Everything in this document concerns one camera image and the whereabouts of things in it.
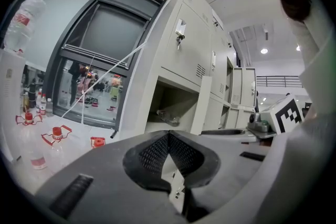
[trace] metal railing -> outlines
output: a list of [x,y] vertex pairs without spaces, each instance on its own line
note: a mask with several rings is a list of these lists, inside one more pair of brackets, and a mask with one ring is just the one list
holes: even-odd
[[257,86],[303,88],[298,76],[257,76]]

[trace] white box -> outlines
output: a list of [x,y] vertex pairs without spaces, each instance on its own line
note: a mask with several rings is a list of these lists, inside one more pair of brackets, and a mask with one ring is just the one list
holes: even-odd
[[303,121],[302,110],[298,107],[293,94],[260,112],[260,117],[262,121],[268,121],[272,130],[277,134],[291,132]]

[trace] ventilation slot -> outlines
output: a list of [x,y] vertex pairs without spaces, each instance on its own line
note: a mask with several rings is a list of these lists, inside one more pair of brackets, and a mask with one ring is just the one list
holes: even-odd
[[219,91],[220,91],[221,93],[224,93],[224,85],[223,85],[223,84],[220,85],[220,89],[219,89]]
[[238,95],[238,94],[233,94],[233,96],[232,96],[232,101],[233,102],[240,102],[240,95]]
[[199,64],[197,65],[196,76],[199,78],[203,78],[203,76],[205,76],[205,69]]

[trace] gray surface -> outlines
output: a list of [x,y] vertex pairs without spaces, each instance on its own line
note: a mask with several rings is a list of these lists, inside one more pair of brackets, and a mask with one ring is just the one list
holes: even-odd
[[260,169],[225,206],[195,222],[281,223],[295,210],[335,147],[336,114],[277,135]]

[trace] glass window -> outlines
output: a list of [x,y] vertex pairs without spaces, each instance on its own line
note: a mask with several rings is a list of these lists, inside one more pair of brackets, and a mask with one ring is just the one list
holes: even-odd
[[159,4],[152,0],[114,0],[125,5],[128,5],[132,8],[140,10],[141,12],[153,17],[157,9],[159,8]]
[[[55,113],[62,116],[88,90],[105,71],[74,60],[66,60],[60,77]],[[84,123],[99,127],[114,127],[124,78],[110,73],[85,96]],[[82,102],[66,115],[70,120],[80,122]]]
[[67,44],[121,60],[143,33],[145,20],[106,5],[91,9],[70,35]]

